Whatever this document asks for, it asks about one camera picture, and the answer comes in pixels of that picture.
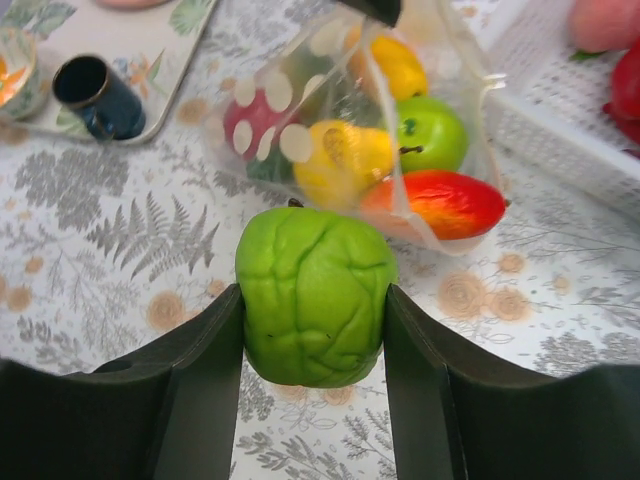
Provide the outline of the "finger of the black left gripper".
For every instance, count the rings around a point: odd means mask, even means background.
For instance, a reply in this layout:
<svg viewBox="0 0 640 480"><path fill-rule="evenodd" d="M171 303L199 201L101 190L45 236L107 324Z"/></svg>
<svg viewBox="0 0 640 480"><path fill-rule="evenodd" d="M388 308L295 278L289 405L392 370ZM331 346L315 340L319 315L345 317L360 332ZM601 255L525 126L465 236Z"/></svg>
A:
<svg viewBox="0 0 640 480"><path fill-rule="evenodd" d="M386 26L395 26L402 12L401 0L338 0L338 2Z"/></svg>

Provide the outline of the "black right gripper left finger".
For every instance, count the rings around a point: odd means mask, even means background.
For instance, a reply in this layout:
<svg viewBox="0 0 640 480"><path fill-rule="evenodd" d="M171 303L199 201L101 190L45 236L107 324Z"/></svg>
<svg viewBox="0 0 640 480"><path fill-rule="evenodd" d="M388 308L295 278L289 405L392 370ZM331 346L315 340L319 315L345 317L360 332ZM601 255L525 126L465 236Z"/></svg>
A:
<svg viewBox="0 0 640 480"><path fill-rule="evenodd" d="M242 369L229 286L193 319L92 373L1 363L5 479L226 479Z"/></svg>

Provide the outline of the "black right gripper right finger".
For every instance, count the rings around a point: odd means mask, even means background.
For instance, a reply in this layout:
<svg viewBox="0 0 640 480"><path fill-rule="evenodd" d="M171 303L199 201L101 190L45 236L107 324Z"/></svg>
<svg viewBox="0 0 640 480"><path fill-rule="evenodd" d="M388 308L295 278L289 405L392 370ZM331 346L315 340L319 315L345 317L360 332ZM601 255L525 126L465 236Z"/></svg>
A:
<svg viewBox="0 0 640 480"><path fill-rule="evenodd" d="M639 369L565 378L498 357L387 291L384 357L401 479L635 479Z"/></svg>

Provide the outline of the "yellow orange mango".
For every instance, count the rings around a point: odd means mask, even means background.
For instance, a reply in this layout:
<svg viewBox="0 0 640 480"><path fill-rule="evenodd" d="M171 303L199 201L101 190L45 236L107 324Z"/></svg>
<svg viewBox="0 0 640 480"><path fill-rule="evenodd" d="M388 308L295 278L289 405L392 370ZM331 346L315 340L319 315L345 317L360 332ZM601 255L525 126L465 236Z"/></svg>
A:
<svg viewBox="0 0 640 480"><path fill-rule="evenodd" d="M422 64L404 43L391 35L381 34L372 41L370 49L396 101L428 94L428 79ZM361 89L371 99L378 101L377 87L362 49L353 54L348 62L348 69L352 76L360 81Z"/></svg>

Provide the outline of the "green cucumber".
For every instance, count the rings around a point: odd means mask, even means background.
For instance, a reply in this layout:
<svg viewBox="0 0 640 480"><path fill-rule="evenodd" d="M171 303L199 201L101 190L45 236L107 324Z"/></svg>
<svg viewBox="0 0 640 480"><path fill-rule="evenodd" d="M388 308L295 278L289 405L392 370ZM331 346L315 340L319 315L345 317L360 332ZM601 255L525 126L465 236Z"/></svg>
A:
<svg viewBox="0 0 640 480"><path fill-rule="evenodd" d="M263 86L269 106L276 112L289 114L275 127L271 127L260 140L256 157L247 162L247 176L254 180L287 184L293 181L292 163L280 149L283 129L306 118L304 110L297 110L309 81L323 77L330 69L330 58L314 55L306 46L300 46L281 57L279 63L263 77Z"/></svg>

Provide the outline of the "clear zip top bag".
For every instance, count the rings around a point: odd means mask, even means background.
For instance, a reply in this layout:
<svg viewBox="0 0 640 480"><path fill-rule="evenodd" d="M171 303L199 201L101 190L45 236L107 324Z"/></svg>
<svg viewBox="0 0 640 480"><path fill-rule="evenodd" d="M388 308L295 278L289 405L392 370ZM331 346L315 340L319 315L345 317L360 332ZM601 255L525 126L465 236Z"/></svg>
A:
<svg viewBox="0 0 640 480"><path fill-rule="evenodd" d="M390 7L313 18L207 113L204 142L243 180L464 254L508 207L483 118L503 78L448 2Z"/></svg>

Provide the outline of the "green apple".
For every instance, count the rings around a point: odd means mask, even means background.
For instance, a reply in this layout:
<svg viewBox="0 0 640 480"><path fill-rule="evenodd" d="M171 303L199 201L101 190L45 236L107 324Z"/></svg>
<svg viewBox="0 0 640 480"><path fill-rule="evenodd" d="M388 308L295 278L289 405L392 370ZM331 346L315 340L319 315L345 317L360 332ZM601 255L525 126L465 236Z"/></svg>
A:
<svg viewBox="0 0 640 480"><path fill-rule="evenodd" d="M460 169L469 139L463 122L448 104L431 96L413 96L399 101L396 111L404 173Z"/></svg>

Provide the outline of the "yellow lemon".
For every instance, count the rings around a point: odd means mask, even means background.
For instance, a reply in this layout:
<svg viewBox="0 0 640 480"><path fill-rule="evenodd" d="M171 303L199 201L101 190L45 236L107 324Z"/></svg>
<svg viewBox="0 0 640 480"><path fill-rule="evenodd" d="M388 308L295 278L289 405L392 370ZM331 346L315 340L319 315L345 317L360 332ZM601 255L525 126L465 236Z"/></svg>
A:
<svg viewBox="0 0 640 480"><path fill-rule="evenodd" d="M318 207L352 210L366 190L394 167L391 136L385 130L343 120L314 123L292 140L280 140L293 163L299 189Z"/></svg>

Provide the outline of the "red apple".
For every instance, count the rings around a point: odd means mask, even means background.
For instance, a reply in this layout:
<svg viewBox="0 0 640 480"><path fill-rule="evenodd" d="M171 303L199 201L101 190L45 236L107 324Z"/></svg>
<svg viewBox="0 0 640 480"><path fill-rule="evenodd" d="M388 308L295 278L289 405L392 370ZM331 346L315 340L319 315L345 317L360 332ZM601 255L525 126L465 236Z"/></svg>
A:
<svg viewBox="0 0 640 480"><path fill-rule="evenodd" d="M288 114L288 110L276 112L269 106L264 89L256 91L248 106L241 106L236 100L232 100L223 117L223 128L229 148L245 162L253 160L263 135Z"/></svg>

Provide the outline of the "red yellow mango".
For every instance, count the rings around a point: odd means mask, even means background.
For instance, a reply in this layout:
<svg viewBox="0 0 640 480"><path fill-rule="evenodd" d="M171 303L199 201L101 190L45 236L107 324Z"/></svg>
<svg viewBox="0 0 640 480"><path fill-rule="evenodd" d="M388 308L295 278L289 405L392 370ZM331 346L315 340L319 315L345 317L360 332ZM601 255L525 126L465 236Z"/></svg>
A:
<svg viewBox="0 0 640 480"><path fill-rule="evenodd" d="M369 189L358 215L387 236L411 243L482 236L503 218L508 202L494 186L447 170L392 176Z"/></svg>

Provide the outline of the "pink peach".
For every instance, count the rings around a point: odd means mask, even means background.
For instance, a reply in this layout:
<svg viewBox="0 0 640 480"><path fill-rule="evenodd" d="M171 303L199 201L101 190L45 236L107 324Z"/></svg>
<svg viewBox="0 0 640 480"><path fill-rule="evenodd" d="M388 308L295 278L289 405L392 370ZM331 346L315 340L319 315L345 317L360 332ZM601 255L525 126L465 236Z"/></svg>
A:
<svg viewBox="0 0 640 480"><path fill-rule="evenodd" d="M568 28L571 43L581 51L628 49L639 39L639 1L575 1Z"/></svg>

